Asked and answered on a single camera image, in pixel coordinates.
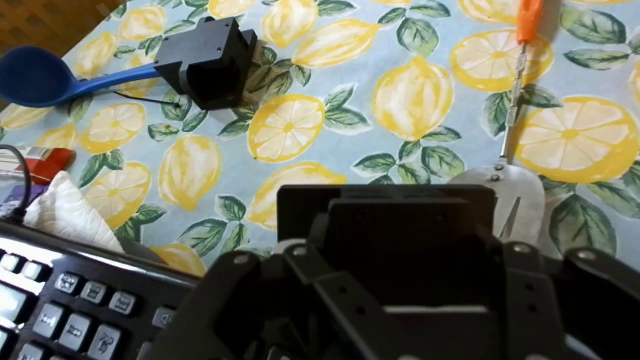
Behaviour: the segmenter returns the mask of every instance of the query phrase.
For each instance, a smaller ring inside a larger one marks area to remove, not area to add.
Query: blue plastic spoon
[[[160,73],[148,64],[92,80],[78,80],[58,56],[36,46],[22,46],[0,60],[0,98],[29,108],[48,108],[101,87],[157,75]]]

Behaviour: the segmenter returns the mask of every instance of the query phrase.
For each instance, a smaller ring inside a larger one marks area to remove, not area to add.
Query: black keyboard
[[[139,360],[197,278],[0,224],[0,358]]]

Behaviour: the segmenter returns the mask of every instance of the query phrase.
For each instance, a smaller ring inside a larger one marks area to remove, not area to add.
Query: tablecloth
[[[546,0],[517,164],[546,187],[542,240],[640,268],[640,6]],[[120,242],[189,265],[268,252],[276,189],[443,184],[494,164],[518,46],[517,0],[130,0],[65,60],[82,77],[154,60],[203,16],[256,30],[244,105],[204,112],[163,80],[0,113],[2,142],[66,145]]]

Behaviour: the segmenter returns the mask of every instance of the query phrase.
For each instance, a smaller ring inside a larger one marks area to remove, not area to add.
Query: lemon print tablecloth
[[[203,16],[262,39],[246,105],[204,112],[163,80],[54,109],[10,105],[5,142],[69,145],[76,184],[123,242],[204,272],[268,252],[280,184],[443,184],[496,160],[518,0],[130,0],[66,61],[98,75],[154,60]],[[640,6],[546,0],[518,126],[546,187],[542,238],[640,268]]]

